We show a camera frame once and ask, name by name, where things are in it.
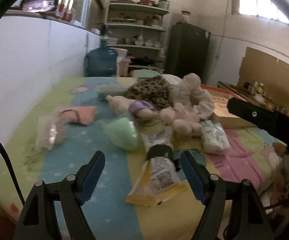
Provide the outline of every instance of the yellow package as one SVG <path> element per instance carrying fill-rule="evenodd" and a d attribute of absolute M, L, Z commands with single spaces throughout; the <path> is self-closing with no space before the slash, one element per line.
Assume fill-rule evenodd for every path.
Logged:
<path fill-rule="evenodd" d="M 157 206 L 187 189 L 172 161 L 155 157 L 144 163 L 139 179 L 125 200 L 135 205 Z"/>

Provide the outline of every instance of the bed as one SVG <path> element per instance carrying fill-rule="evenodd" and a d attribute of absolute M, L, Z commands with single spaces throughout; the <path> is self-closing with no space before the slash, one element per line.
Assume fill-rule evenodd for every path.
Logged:
<path fill-rule="evenodd" d="M 106 101 L 97 99 L 97 86 L 114 82 L 130 86 L 135 79 L 65 79 L 24 118 L 6 147 L 22 193 L 26 198 L 38 179 L 51 183 L 75 174 L 80 166 L 89 162 L 96 150 L 101 150 L 105 154 L 106 165 L 91 200 L 83 206 L 95 237 L 99 240 L 190 239 L 203 213 L 202 204 L 194 198 L 190 189 L 156 207 L 135 206 L 124 201 L 141 173 L 146 153 L 142 142 L 136 150 L 127 152 L 112 144 L 103 133 L 103 120 L 115 116 Z M 79 95 L 68 93 L 82 84 L 92 86 L 92 89 Z M 64 143 L 49 152 L 35 153 L 38 118 L 57 106 L 70 105 L 97 106 L 95 122 L 89 126 L 70 124 Z M 278 157 L 272 143 L 277 140 L 258 128 L 226 130 L 226 133 L 232 149 L 225 156 L 204 154 L 200 139 L 175 137 L 174 150 L 197 148 L 202 152 L 210 173 L 232 181 L 247 178 L 262 192 L 270 185 L 272 171 L 276 167 Z M 2 159 L 0 207 L 15 220 L 22 207 Z M 56 203 L 56 212 L 63 238 L 70 239 L 60 203 Z M 225 216 L 228 215 L 229 209 L 226 208 Z"/>

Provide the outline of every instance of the plush bunny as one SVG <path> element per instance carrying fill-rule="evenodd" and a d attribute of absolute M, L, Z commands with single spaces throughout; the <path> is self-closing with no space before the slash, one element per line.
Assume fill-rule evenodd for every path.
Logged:
<path fill-rule="evenodd" d="M 181 103 L 160 111 L 160 119 L 167 125 L 173 125 L 175 132 L 184 137 L 200 137 L 202 125 L 195 112 L 189 112 Z"/>
<path fill-rule="evenodd" d="M 189 112 L 195 112 L 200 119 L 208 119 L 214 110 L 211 94 L 200 87 L 200 77 L 190 73 L 174 86 L 170 92 L 170 100 L 175 105 L 181 103 Z"/>
<path fill-rule="evenodd" d="M 107 96 L 106 99 L 109 101 L 111 110 L 116 115 L 121 115 L 129 111 L 130 114 L 140 121 L 156 119 L 159 116 L 159 112 L 156 111 L 150 103 L 145 101 L 127 99 L 122 96 Z"/>

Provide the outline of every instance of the cardboard box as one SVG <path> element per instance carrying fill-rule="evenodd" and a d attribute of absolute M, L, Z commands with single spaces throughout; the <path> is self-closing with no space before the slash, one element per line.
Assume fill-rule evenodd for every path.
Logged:
<path fill-rule="evenodd" d="M 238 86 L 254 81 L 264 84 L 277 105 L 289 109 L 289 64 L 257 49 L 247 47 L 239 71 Z"/>
<path fill-rule="evenodd" d="M 244 100 L 242 97 L 225 89 L 205 85 L 201 85 L 201 87 L 207 89 L 214 100 L 215 109 L 212 116 L 210 117 L 211 121 L 219 122 L 224 129 L 246 128 L 255 126 L 253 123 L 250 123 L 236 115 L 230 114 L 227 109 L 227 103 L 230 98 L 235 97 Z"/>

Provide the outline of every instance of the black strap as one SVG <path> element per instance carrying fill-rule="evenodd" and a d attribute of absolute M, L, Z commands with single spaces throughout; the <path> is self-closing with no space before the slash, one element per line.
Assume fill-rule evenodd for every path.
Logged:
<path fill-rule="evenodd" d="M 19 196 L 19 198 L 20 198 L 20 200 L 22 202 L 22 205 L 24 205 L 25 204 L 25 199 L 24 199 L 24 197 L 23 197 L 23 195 L 21 193 L 21 190 L 20 190 L 16 175 L 15 175 L 15 172 L 14 172 L 13 167 L 11 165 L 11 161 L 9 159 L 9 156 L 8 156 L 5 148 L 1 144 L 1 142 L 0 142 L 0 154 L 3 157 L 3 160 L 5 161 L 5 163 L 7 165 L 8 171 L 9 171 L 11 179 L 12 179 L 12 182 L 15 185 L 15 188 L 16 188 L 18 196 Z"/>
<path fill-rule="evenodd" d="M 62 111 L 61 114 L 65 113 L 65 112 L 75 112 L 76 116 L 77 116 L 77 121 L 78 123 L 81 123 L 81 120 L 80 120 L 80 115 L 79 115 L 79 112 L 77 110 L 74 110 L 74 109 L 67 109 L 65 111 Z"/>

